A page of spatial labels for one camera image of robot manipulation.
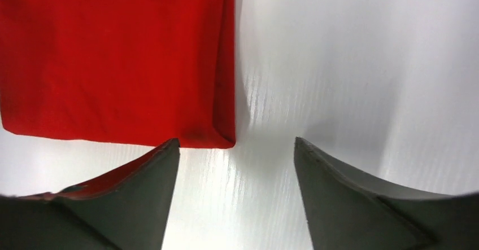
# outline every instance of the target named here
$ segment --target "white surface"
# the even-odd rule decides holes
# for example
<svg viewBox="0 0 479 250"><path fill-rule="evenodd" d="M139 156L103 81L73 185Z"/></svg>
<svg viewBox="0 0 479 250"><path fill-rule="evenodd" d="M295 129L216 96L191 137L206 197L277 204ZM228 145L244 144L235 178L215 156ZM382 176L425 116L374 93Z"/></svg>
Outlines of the white surface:
<svg viewBox="0 0 479 250"><path fill-rule="evenodd" d="M182 150L163 249L311 249L306 137L402 185L479 190L479 0L237 0L238 145ZM58 191L149 148L0 133L0 192Z"/></svg>

